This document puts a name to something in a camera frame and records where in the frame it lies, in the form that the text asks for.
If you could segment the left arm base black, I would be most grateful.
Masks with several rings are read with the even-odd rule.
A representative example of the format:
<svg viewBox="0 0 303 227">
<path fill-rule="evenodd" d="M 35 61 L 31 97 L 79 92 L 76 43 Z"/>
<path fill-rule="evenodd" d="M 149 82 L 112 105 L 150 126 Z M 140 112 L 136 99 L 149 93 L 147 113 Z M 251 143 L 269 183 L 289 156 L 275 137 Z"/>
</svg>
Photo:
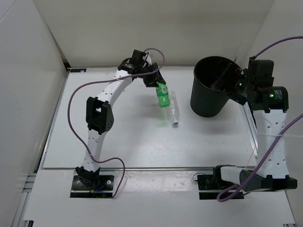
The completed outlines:
<svg viewBox="0 0 303 227">
<path fill-rule="evenodd" d="M 112 198 L 114 179 L 114 172 L 101 172 L 93 183 L 89 183 L 75 173 L 71 183 L 70 198 Z"/>
</svg>

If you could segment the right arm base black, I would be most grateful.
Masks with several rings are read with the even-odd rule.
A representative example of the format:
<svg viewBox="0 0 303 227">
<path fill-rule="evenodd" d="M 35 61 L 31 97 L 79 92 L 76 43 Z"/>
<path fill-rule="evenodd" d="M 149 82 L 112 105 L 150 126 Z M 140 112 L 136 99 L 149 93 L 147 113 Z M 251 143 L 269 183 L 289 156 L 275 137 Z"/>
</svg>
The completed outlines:
<svg viewBox="0 0 303 227">
<path fill-rule="evenodd" d="M 192 180 L 198 184 L 200 200 L 217 200 L 222 190 L 234 186 L 231 182 L 219 180 L 214 174 L 196 173 Z"/>
</svg>

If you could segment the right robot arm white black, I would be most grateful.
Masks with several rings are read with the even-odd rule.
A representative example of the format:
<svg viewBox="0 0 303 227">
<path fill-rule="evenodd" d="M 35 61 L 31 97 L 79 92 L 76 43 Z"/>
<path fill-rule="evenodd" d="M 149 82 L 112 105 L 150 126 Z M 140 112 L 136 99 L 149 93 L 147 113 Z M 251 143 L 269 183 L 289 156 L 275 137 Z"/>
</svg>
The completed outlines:
<svg viewBox="0 0 303 227">
<path fill-rule="evenodd" d="M 274 86 L 272 60 L 249 61 L 241 70 L 233 63 L 223 65 L 219 78 L 211 88 L 224 92 L 240 105 L 251 106 L 257 129 L 257 165 L 254 170 L 236 166 L 217 166 L 213 185 L 225 188 L 230 182 L 243 185 L 246 192 L 280 191 L 297 188 L 297 180 L 290 177 L 285 160 L 282 137 L 289 108 L 288 91 Z"/>
</svg>

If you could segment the clear bottle blue cap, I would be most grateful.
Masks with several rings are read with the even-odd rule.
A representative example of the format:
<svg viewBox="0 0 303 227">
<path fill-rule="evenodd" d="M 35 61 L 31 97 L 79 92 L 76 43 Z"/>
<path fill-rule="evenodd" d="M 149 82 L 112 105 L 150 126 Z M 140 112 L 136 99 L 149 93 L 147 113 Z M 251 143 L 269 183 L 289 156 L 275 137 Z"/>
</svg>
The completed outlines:
<svg viewBox="0 0 303 227">
<path fill-rule="evenodd" d="M 167 107 L 167 117 L 173 127 L 179 126 L 180 112 L 175 92 L 169 91 L 170 106 Z"/>
</svg>

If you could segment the green plastic bottle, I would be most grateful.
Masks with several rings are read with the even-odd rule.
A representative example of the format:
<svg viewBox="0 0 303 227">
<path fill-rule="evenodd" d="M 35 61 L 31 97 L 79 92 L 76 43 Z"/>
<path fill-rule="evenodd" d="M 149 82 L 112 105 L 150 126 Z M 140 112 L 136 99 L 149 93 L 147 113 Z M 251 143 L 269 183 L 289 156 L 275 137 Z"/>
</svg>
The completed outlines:
<svg viewBox="0 0 303 227">
<path fill-rule="evenodd" d="M 164 108 L 170 106 L 169 90 L 166 84 L 158 83 L 156 95 L 159 107 Z"/>
</svg>

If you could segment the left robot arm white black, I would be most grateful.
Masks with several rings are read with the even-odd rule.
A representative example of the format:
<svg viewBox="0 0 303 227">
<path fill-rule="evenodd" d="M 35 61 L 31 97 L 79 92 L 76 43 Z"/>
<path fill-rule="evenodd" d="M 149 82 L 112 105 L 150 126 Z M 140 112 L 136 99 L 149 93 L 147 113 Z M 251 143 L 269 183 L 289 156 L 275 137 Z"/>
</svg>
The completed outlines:
<svg viewBox="0 0 303 227">
<path fill-rule="evenodd" d="M 100 154 L 107 132 L 114 124 L 113 105 L 122 92 L 137 78 L 143 79 L 146 87 L 165 84 L 160 68 L 153 62 L 149 50 L 134 50 L 130 58 L 122 61 L 114 77 L 106 80 L 107 85 L 95 97 L 86 101 L 86 116 L 89 138 L 84 142 L 86 154 L 83 163 L 76 168 L 81 182 L 90 190 L 101 187 Z"/>
</svg>

